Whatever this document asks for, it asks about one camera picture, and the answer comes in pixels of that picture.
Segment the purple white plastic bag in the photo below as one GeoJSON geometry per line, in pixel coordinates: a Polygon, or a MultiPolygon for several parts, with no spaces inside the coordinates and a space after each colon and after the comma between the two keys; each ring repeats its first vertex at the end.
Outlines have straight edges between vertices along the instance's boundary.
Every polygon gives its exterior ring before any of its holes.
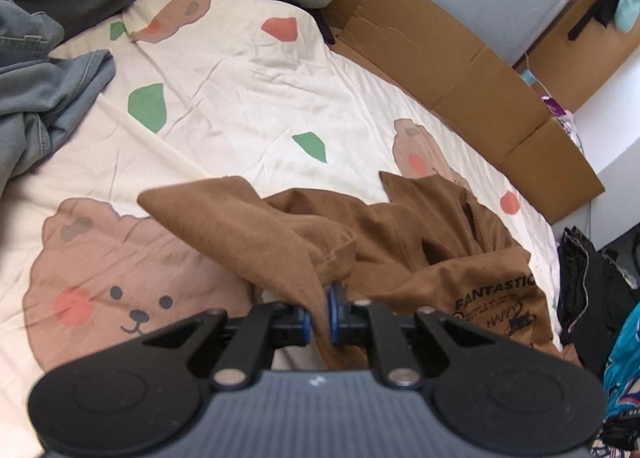
{"type": "Polygon", "coordinates": [[[541,97],[542,102],[549,109],[552,117],[557,121],[567,134],[571,133],[575,129],[575,123],[573,113],[565,110],[554,98],[548,95],[541,97]]]}

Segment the black folded garment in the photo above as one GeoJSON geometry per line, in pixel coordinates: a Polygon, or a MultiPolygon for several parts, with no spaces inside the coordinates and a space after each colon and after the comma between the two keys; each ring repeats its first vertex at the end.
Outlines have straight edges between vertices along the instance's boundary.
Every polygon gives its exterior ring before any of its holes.
{"type": "Polygon", "coordinates": [[[574,348],[579,363],[601,378],[627,317],[639,303],[639,286],[576,227],[563,231],[558,253],[561,343],[574,348]]]}

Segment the brown printed t-shirt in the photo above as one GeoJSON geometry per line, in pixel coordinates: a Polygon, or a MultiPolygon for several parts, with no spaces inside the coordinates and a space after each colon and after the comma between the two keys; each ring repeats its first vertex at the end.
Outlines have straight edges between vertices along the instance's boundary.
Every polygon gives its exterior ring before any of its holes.
{"type": "Polygon", "coordinates": [[[326,366],[356,368],[363,354],[330,341],[326,293],[399,315],[431,306],[501,337],[559,355],[548,302],[529,253],[473,193],[440,176],[382,173],[387,199],[288,189],[268,198],[239,176],[143,191],[160,225],[236,277],[301,306],[326,366]]]}

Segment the grey denim garment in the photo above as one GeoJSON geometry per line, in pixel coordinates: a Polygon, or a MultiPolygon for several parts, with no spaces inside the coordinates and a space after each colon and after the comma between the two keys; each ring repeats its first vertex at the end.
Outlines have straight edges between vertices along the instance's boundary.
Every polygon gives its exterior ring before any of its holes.
{"type": "Polygon", "coordinates": [[[1,186],[46,161],[70,138],[116,73],[112,54],[58,59],[62,25],[1,0],[1,186]]]}

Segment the blue cartoon print cloth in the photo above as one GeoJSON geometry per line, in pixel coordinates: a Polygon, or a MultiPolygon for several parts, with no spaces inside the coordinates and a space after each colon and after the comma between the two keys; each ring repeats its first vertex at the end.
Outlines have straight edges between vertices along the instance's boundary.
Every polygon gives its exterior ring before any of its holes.
{"type": "Polygon", "coordinates": [[[639,456],[639,306],[627,317],[606,364],[608,404],[593,457],[639,456]]]}

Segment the brown cardboard sheet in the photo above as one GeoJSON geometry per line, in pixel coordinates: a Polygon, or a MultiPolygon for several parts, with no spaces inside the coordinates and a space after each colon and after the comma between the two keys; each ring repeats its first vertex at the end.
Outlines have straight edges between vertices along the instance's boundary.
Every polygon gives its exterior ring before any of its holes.
{"type": "Polygon", "coordinates": [[[475,149],[549,223],[604,186],[524,80],[430,0],[333,0],[334,50],[398,85],[475,149]]]}

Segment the cream bear print bedsheet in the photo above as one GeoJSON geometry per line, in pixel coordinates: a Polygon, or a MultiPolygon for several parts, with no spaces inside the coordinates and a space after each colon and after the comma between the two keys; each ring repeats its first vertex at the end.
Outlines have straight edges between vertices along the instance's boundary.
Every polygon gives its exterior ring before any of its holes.
{"type": "Polygon", "coordinates": [[[149,219],[149,188],[239,175],[385,200],[380,173],[450,174],[528,251],[548,308],[550,225],[436,115],[329,50],[271,0],[137,0],[61,45],[106,49],[116,74],[52,158],[1,199],[1,452],[35,457],[27,395],[43,371],[144,330],[228,307],[222,270],[149,219]]]}

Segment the detergent bottle blue cap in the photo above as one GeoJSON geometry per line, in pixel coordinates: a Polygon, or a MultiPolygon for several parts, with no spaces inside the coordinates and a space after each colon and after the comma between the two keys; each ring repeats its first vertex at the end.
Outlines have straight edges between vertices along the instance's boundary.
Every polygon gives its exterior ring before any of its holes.
{"type": "Polygon", "coordinates": [[[530,87],[533,87],[537,83],[536,76],[529,69],[523,70],[520,73],[520,77],[530,87]]]}

